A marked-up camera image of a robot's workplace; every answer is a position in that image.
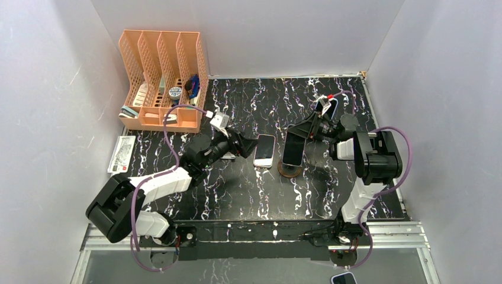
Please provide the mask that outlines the white case phone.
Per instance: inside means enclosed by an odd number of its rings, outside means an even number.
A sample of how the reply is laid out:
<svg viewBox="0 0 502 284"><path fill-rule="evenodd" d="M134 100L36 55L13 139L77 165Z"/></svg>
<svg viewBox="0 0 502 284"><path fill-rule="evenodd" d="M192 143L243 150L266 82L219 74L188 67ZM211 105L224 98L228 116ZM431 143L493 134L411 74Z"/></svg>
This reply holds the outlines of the white case phone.
<svg viewBox="0 0 502 284"><path fill-rule="evenodd" d="M254 167L271 168L275 152L276 138L274 135L260 134L253 159Z"/></svg>

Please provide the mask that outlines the blue case phone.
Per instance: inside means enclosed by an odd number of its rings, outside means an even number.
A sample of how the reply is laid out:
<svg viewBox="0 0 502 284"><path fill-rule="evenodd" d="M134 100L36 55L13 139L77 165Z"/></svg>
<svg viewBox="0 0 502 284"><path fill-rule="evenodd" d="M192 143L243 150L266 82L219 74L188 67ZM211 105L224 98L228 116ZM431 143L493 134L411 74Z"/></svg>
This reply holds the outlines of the blue case phone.
<svg viewBox="0 0 502 284"><path fill-rule="evenodd" d="M338 100L335 97L328 97L327 102L323 107L323 115L334 121L334 117L337 111Z"/></svg>

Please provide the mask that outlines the clear case phone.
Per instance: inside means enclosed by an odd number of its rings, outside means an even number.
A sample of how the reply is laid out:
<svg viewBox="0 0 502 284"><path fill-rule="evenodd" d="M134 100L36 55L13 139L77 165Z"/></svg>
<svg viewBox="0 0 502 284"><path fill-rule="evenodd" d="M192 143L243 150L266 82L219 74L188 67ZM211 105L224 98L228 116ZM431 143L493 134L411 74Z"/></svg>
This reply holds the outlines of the clear case phone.
<svg viewBox="0 0 502 284"><path fill-rule="evenodd" d="M287 166L301 166L303 163L305 142L306 139L301 136L287 132L282 163Z"/></svg>

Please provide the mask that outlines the round base black phone stand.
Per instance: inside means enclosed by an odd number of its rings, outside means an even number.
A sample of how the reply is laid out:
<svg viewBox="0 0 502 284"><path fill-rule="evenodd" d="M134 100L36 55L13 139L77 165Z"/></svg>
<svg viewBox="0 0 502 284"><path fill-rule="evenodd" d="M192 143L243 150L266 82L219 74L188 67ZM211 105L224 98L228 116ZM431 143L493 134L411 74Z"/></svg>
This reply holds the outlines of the round base black phone stand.
<svg viewBox="0 0 502 284"><path fill-rule="evenodd" d="M291 166L287 164L283 164L283 162L280 160L277 164L278 172L281 176L285 178L295 178L298 175L300 175L303 171L302 166Z"/></svg>

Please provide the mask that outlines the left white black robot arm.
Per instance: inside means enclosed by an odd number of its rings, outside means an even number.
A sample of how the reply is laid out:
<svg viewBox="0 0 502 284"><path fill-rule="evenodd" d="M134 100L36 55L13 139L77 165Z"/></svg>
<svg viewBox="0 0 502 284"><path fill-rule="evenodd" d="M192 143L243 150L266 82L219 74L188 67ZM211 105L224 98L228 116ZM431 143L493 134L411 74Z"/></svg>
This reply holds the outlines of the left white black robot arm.
<svg viewBox="0 0 502 284"><path fill-rule="evenodd" d="M229 128L214 137L197 134L186 143L179 164L148 176L113 175L87 207L85 215L111 243L133 235L133 246L139 236L154 238L162 246L179 240L177 225L161 212L144 211L144 205L198 186L208 175L207 168L225 154L247 158L257 146L256 138L246 138Z"/></svg>

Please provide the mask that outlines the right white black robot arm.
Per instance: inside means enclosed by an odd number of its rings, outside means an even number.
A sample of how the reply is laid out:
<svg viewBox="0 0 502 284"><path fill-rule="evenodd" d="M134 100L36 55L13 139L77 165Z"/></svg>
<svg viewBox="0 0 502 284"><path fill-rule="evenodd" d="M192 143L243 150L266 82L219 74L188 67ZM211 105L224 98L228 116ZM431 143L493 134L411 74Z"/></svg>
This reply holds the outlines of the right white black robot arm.
<svg viewBox="0 0 502 284"><path fill-rule="evenodd" d="M293 178L301 170L305 142L309 138L330 139L329 156L333 160L353 161L357 178L346 203L341 207L333 223L308 230L302 240L313 245L329 245L337 242L351 244L368 235L367 215L375 200L393 192L393 180L406 177L410 167L404 166L393 132L395 127L382 127L372 132L358 131L359 121L353 114L342 115L334 123L326 114L312 112L306 119L287 129L282 164L279 169L292 168Z"/></svg>

